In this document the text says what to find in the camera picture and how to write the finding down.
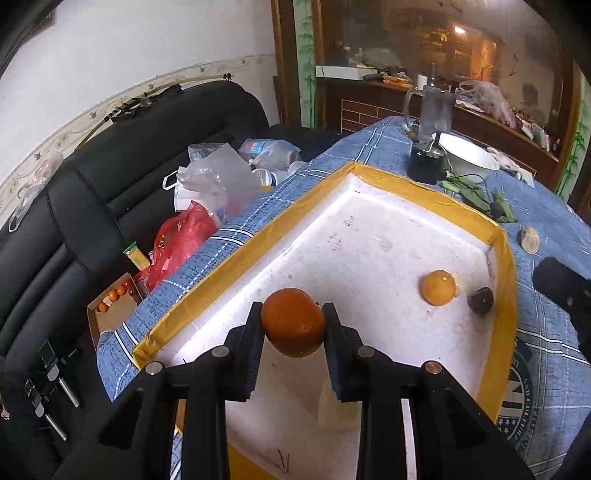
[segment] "blue checkered tablecloth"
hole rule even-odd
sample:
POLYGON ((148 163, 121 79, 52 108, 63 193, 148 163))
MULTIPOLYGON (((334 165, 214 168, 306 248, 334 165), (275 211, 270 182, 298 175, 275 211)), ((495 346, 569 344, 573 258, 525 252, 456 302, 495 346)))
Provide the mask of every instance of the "blue checkered tablecloth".
MULTIPOLYGON (((138 373, 131 351, 160 317, 323 178, 352 160, 404 175, 411 143, 400 130, 400 122, 401 118, 390 117, 340 140, 207 240, 116 332, 103 333, 97 351, 98 367, 110 398, 113 400, 138 373)), ((519 224, 502 225, 515 258, 519 324, 497 425, 536 478, 547 479, 561 465, 591 410, 591 368, 577 348, 577 334, 568 315, 533 289, 531 277, 542 257, 554 256, 590 278, 591 229, 538 183, 532 189, 498 171, 488 177, 486 186, 491 191, 501 189, 519 220, 519 224), (518 245, 521 225, 531 225, 540 234, 537 254, 529 255, 518 245)), ((171 478, 180 477, 180 446, 181 435, 177 434, 171 478)))

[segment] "glass jug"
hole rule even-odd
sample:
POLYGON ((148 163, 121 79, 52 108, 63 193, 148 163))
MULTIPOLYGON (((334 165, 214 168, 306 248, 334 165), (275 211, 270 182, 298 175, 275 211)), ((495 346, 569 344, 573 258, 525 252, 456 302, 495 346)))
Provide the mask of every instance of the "glass jug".
POLYGON ((456 94, 429 85, 425 85, 422 90, 417 90, 416 87, 409 90, 404 98, 404 121, 409 129, 412 122, 408 116, 408 106, 410 99, 415 94, 423 97, 421 118, 418 122, 417 139, 419 142, 429 143, 433 139, 434 133, 450 132, 456 94))

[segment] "brown fruit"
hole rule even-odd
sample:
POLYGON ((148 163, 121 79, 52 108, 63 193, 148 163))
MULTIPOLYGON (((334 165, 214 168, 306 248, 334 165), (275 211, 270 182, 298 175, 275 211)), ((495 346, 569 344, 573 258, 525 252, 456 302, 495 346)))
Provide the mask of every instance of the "brown fruit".
POLYGON ((486 315, 489 313, 495 303, 495 297, 489 287, 482 287, 472 295, 469 295, 467 300, 470 309, 478 315, 486 315))
POLYGON ((119 294, 117 293, 117 290, 113 289, 109 292, 109 298, 111 299, 111 301, 117 301, 119 300, 119 294))
POLYGON ((261 323, 273 346, 294 358, 310 355, 324 341, 324 314, 299 288, 273 292, 262 305, 261 323))

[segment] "clear plastic bag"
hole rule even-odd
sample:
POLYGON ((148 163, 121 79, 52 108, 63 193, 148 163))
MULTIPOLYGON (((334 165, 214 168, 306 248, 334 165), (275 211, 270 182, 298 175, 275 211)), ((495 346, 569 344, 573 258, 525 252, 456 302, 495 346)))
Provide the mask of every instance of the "clear plastic bag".
POLYGON ((287 170, 293 162, 301 160, 300 149, 285 140, 246 140, 238 153, 257 168, 287 170))
POLYGON ((53 174, 60 167, 64 161, 64 155, 56 153, 49 158, 46 158, 35 170, 31 181, 24 185, 19 191, 19 198, 21 203, 18 204, 14 210, 8 222, 8 231, 15 231, 21 224, 21 221, 25 214, 31 208, 33 200, 41 193, 45 188, 45 185, 51 180, 53 174))
POLYGON ((497 85, 481 80, 466 80, 460 84, 459 98, 481 107, 496 120, 515 127, 515 115, 501 89, 497 85))
POLYGON ((202 158, 200 152, 207 149, 200 147, 189 146, 189 156, 193 155, 194 160, 186 171, 179 170, 177 178, 185 189, 197 192, 199 202, 224 223, 242 213, 262 193, 261 186, 249 165, 229 144, 222 144, 202 158))
POLYGON ((219 150, 225 143, 196 143, 189 145, 189 160, 197 161, 203 160, 204 158, 211 155, 216 150, 219 150))

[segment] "white cloth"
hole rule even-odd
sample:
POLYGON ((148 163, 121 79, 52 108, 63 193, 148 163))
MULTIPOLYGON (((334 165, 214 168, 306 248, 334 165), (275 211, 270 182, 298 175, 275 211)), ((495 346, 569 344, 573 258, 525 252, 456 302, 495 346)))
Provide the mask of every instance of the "white cloth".
POLYGON ((508 171, 511 173, 516 179, 526 182, 530 187, 535 188, 534 186, 534 176, 531 174, 530 171, 521 168, 517 163, 513 161, 512 158, 505 155, 502 151, 497 150, 496 148, 488 147, 486 149, 490 154, 495 157, 495 160, 499 164, 501 170, 508 171))

